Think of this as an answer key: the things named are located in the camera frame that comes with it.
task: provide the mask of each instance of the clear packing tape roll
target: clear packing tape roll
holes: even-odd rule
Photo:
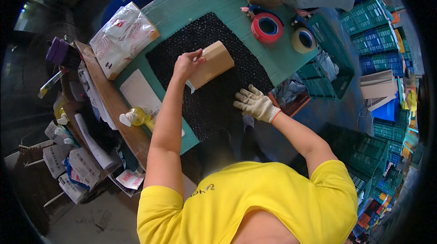
[[[309,53],[315,49],[314,35],[306,28],[298,28],[291,36],[293,48],[301,54]]]

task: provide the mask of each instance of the pile of packages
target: pile of packages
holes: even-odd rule
[[[114,80],[132,59],[159,36],[155,25],[130,2],[120,7],[97,32],[90,46],[106,78]]]

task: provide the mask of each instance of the plastic crate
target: plastic crate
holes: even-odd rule
[[[408,45],[408,41],[407,41],[406,39],[403,39],[403,40],[402,40],[402,43],[404,44],[404,50],[405,50],[405,52],[410,52],[410,48],[409,48],[409,45]]]
[[[313,59],[297,71],[298,76],[307,87],[310,98],[339,101],[355,74],[352,63],[342,41],[323,15],[314,14],[307,24],[313,30],[317,43],[329,53],[332,62],[339,67],[339,73],[337,78],[330,82],[320,62]]]
[[[408,127],[410,115],[410,110],[398,109],[396,112],[395,126]]]
[[[365,133],[327,124],[319,133],[331,147],[332,152],[343,163],[349,163],[353,152],[367,136]]]
[[[402,55],[404,56],[404,59],[408,59],[410,62],[412,62],[411,52],[404,52]]]
[[[398,51],[390,51],[377,55],[372,55],[373,67],[375,72],[392,70],[393,76],[403,77],[403,62]]]
[[[349,166],[361,172],[364,176],[371,178],[374,177],[377,169],[384,173],[385,160],[387,158],[387,143],[388,142],[383,139],[365,137],[352,155]]]
[[[396,34],[390,24],[376,28],[379,40],[381,41],[382,48],[385,51],[398,50],[399,45],[396,39]]]
[[[370,55],[384,51],[376,29],[351,36],[351,42],[358,55]]]
[[[396,126],[395,122],[379,118],[373,120],[373,132],[375,137],[385,138],[398,143],[403,143],[407,127]]]
[[[370,178],[363,176],[359,172],[357,172],[353,169],[350,169],[350,168],[348,169],[348,173],[353,181],[353,184],[355,185],[355,189],[357,191],[357,194],[360,193],[361,191],[363,191],[365,189],[366,185],[368,184]]]
[[[349,35],[361,32],[361,29],[350,14],[342,15],[340,17],[340,23]]]
[[[340,16],[340,22],[349,35],[389,24],[383,6],[385,5],[382,0],[361,2],[356,4],[350,12],[343,12]]]
[[[360,56],[361,74],[367,75],[375,72],[371,56]]]

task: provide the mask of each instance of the cardboard box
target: cardboard box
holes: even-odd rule
[[[198,67],[190,82],[194,89],[198,89],[215,77],[234,66],[234,61],[221,41],[217,41],[203,50],[206,62]]]

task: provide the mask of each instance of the yellow liquid soap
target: yellow liquid soap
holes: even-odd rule
[[[130,122],[134,126],[140,126],[145,124],[151,132],[153,132],[153,127],[155,126],[155,122],[152,119],[152,115],[148,114],[145,109],[135,106],[131,108],[126,114],[120,115],[120,121],[129,126]]]

